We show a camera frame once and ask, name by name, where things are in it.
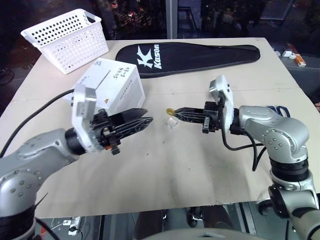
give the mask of yellow object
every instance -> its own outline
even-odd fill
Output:
[[[175,110],[173,110],[172,108],[167,108],[166,113],[169,114],[170,116],[173,116],[175,114]]]

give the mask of small white object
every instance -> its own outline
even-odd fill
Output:
[[[224,129],[227,133],[234,119],[234,96],[230,89],[230,85],[224,75],[218,76],[215,80],[210,82],[209,92],[216,103],[219,102],[219,92],[222,91],[225,96],[225,103],[223,109]]]
[[[77,84],[95,89],[95,112],[105,109],[109,116],[141,108],[146,99],[137,66],[130,63],[98,58]],[[68,94],[64,99],[71,101],[72,96]]]
[[[288,58],[291,56],[291,54],[292,54],[292,51],[286,50],[282,53],[282,57]]]
[[[21,35],[68,74],[109,51],[101,18],[75,9],[29,27]]]
[[[169,129],[173,129],[175,126],[177,126],[177,124],[178,124],[178,121],[173,117],[169,117],[169,119],[166,121],[166,126]]]
[[[297,55],[295,53],[291,53],[291,55],[289,56],[290,59],[295,59],[297,57]]]
[[[63,226],[69,226],[69,225],[71,225],[71,220],[63,220],[62,225],[63,225]]]

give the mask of power strip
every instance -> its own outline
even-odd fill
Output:
[[[77,235],[78,230],[70,231],[70,229],[72,227],[75,227],[76,229],[79,229],[80,221],[81,221],[81,217],[80,216],[72,217],[68,235],[71,235],[71,236]]]

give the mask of cable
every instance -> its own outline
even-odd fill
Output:
[[[51,224],[50,224],[50,228],[52,227],[52,224],[54,223],[55,218],[52,218]]]
[[[228,143],[227,143],[227,139],[226,139],[225,120],[224,120],[224,113],[223,113],[222,108],[219,109],[219,118],[220,118],[220,124],[221,124],[223,145],[230,151],[238,151],[238,150],[242,150],[242,149],[253,147],[252,171],[256,171],[257,165],[258,165],[257,146],[263,146],[263,144],[256,143],[254,138],[247,131],[244,131],[243,134],[246,135],[250,139],[252,144],[239,146],[239,147],[231,147],[231,146],[229,146]]]
[[[81,240],[84,239],[84,234],[82,233],[82,231],[80,229],[77,228],[77,230],[81,233]]]
[[[74,232],[74,231],[79,231],[81,233],[81,240],[84,239],[84,234],[82,233],[82,231],[79,228],[76,228],[75,226],[72,226],[69,228],[70,232]]]
[[[35,218],[35,221],[41,225],[51,236],[54,240],[60,240],[59,237],[48,227],[46,223],[41,221],[39,218]]]
[[[288,240],[288,235],[289,235],[289,220],[286,221],[286,227],[285,227],[285,240]]]
[[[257,160],[256,160],[256,166],[255,166],[255,169],[257,168],[257,166],[258,166],[258,164],[259,164],[259,161],[260,161],[260,159],[261,159],[261,157],[262,157],[262,155],[264,154],[264,152],[267,150],[267,148],[266,147],[264,147],[264,148],[262,148],[262,150],[260,151],[260,153],[259,153],[259,155],[258,155],[258,158],[257,158]]]
[[[45,108],[47,108],[48,106],[50,106],[52,103],[54,103],[56,100],[62,98],[63,96],[73,93],[74,90],[68,90],[65,91],[57,96],[55,96],[54,98],[52,98],[50,101],[48,101],[45,105],[43,105],[42,107],[40,107],[37,111],[35,111],[33,114],[31,114],[29,117],[27,117],[22,123],[20,123],[20,125],[13,131],[13,133],[11,134],[11,136],[9,137],[8,141],[6,141],[1,153],[0,153],[0,158],[3,158],[3,156],[5,155],[10,143],[12,142],[12,140],[15,138],[15,136],[17,135],[17,133],[20,131],[20,129],[22,129],[22,127],[29,122],[32,118],[34,118],[36,115],[38,115],[40,112],[42,112]]]
[[[225,130],[225,121],[224,121],[224,113],[222,111],[222,109],[219,110],[219,116],[220,116],[220,122],[221,122],[221,132],[222,132],[222,141],[224,146],[229,149],[230,151],[238,151],[238,150],[242,150],[242,149],[247,149],[247,148],[251,148],[254,145],[255,146],[264,146],[262,143],[255,143],[255,141],[251,141],[252,144],[249,145],[244,145],[244,146],[238,146],[238,147],[231,147],[228,145],[227,143],[227,139],[226,139],[226,130]],[[244,134],[246,136],[250,135],[248,132],[244,132]]]
[[[57,226],[54,226],[53,228],[51,228],[51,230],[56,229],[57,227],[60,227],[61,225],[63,225],[63,223],[60,223]]]
[[[87,222],[87,216],[84,216],[84,224],[81,227],[81,231],[84,229],[86,222]]]
[[[130,214],[131,214],[131,218],[132,218],[133,226],[136,226],[136,222],[135,222],[134,216],[132,215],[132,213],[130,213]]]

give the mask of wooden table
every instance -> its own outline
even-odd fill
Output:
[[[264,38],[176,39],[204,45],[254,45],[261,58],[254,63],[142,79],[143,105],[154,120],[144,131],[121,141],[121,153],[85,154],[50,176],[38,192],[47,197],[37,207],[38,217],[91,216],[190,206],[264,200],[272,184],[267,154],[252,172],[253,151],[227,150],[221,131],[202,134],[202,126],[179,122],[166,126],[167,108],[203,108],[213,101],[210,81],[224,74],[233,91],[234,105],[283,105],[310,131],[309,166],[320,190],[320,115]],[[124,46],[171,40],[108,41],[115,59]],[[3,146],[27,116],[52,97],[70,89],[92,63],[64,75],[43,55],[39,58],[0,118]],[[37,134],[71,128],[71,108],[63,99],[31,120],[13,140],[7,154]],[[244,136],[228,135],[231,146],[249,144]]]

